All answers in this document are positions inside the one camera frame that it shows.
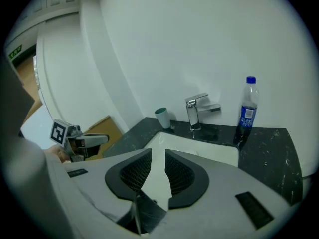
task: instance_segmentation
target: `faucet handle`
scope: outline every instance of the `faucet handle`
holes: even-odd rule
[[[196,104],[196,99],[203,98],[203,97],[206,97],[206,96],[208,96],[208,93],[201,93],[201,94],[198,94],[196,96],[192,96],[190,98],[186,98],[185,102],[188,105],[194,105],[194,104]]]

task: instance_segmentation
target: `barcode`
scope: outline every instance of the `barcode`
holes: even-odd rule
[[[245,118],[251,119],[253,117],[254,110],[246,109]]]

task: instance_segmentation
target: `blue bottle cap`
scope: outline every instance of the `blue bottle cap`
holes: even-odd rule
[[[247,76],[246,83],[254,84],[256,83],[256,78],[254,76]]]

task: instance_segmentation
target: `cup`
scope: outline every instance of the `cup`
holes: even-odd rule
[[[159,108],[155,111],[155,116],[159,120],[160,125],[164,128],[170,128],[170,120],[168,116],[168,111],[165,107]]]

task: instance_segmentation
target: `hand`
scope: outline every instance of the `hand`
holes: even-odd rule
[[[57,156],[60,159],[61,163],[65,162],[67,160],[70,160],[69,155],[66,154],[64,149],[59,145],[54,145],[54,146],[44,150],[44,152]]]

